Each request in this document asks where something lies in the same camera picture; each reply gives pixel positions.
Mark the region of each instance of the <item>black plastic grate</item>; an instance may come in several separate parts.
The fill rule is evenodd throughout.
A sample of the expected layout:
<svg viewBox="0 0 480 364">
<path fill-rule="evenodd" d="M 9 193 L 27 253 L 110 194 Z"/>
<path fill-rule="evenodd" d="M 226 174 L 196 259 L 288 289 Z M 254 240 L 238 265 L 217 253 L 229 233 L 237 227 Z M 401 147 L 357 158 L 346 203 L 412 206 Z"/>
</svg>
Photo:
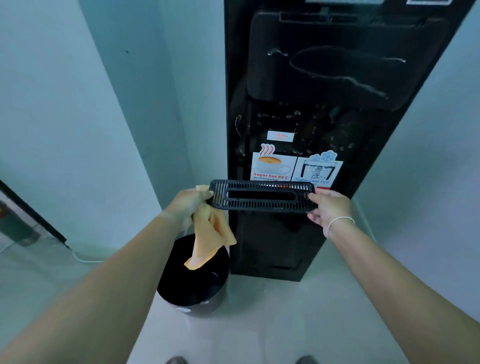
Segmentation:
<svg viewBox="0 0 480 364">
<path fill-rule="evenodd" d="M 222 210 L 306 213 L 317 207 L 308 199 L 315 192 L 310 182 L 214 180 L 207 201 Z"/>
</svg>

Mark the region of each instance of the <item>cloth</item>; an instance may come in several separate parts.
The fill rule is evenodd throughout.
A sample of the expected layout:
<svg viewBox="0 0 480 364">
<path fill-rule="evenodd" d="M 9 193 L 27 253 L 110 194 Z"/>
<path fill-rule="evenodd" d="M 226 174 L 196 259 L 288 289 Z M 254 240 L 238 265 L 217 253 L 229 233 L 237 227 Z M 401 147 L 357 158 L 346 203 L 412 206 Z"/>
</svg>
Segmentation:
<svg viewBox="0 0 480 364">
<path fill-rule="evenodd" d="M 209 186 L 197 186 L 197 191 L 208 191 Z M 225 213 L 222 210 L 202 202 L 193 214 L 195 227 L 195 244 L 192 257 L 185 262 L 190 270 L 200 268 L 213 258 L 223 246 L 235 245 L 237 240 L 227 224 Z"/>
</svg>

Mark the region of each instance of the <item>black bucket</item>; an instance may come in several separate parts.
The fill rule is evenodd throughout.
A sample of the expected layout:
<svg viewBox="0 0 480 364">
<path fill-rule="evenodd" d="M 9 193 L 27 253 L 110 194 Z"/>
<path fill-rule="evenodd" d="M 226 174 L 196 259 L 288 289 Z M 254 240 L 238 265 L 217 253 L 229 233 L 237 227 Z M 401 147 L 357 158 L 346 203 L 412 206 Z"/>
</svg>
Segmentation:
<svg viewBox="0 0 480 364">
<path fill-rule="evenodd" d="M 222 246 L 215 256 L 197 270 L 184 264 L 192 256 L 195 235 L 177 239 L 158 284 L 157 291 L 168 303 L 194 316 L 208 316 L 222 303 L 230 262 Z"/>
</svg>

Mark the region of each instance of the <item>forearm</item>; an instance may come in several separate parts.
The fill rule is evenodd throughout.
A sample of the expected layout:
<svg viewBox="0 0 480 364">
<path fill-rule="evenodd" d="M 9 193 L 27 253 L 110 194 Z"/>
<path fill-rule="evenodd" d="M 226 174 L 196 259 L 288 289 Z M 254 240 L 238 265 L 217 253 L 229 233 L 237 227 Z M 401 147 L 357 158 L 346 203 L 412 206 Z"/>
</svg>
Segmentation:
<svg viewBox="0 0 480 364">
<path fill-rule="evenodd" d="M 349 221 L 336 221 L 330 238 L 410 362 L 480 362 L 478 322 Z"/>
<path fill-rule="evenodd" d="M 161 215 L 152 220 L 25 329 L 0 362 L 126 362 L 179 231 Z"/>
</svg>

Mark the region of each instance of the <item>cleaning cloth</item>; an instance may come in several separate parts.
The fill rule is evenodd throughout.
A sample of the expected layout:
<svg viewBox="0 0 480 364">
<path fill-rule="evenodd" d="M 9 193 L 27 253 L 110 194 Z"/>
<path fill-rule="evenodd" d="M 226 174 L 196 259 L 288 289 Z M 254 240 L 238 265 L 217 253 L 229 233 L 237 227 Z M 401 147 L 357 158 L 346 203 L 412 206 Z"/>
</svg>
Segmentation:
<svg viewBox="0 0 480 364">
<path fill-rule="evenodd" d="M 208 191 L 206 185 L 197 186 L 197 191 Z M 211 207 L 206 202 L 198 207 L 193 214 L 195 227 L 195 244 L 192 257 L 186 261 L 185 266 L 190 270 L 200 268 L 213 258 L 223 246 L 235 245 L 237 240 L 227 224 L 223 210 Z"/>
</svg>

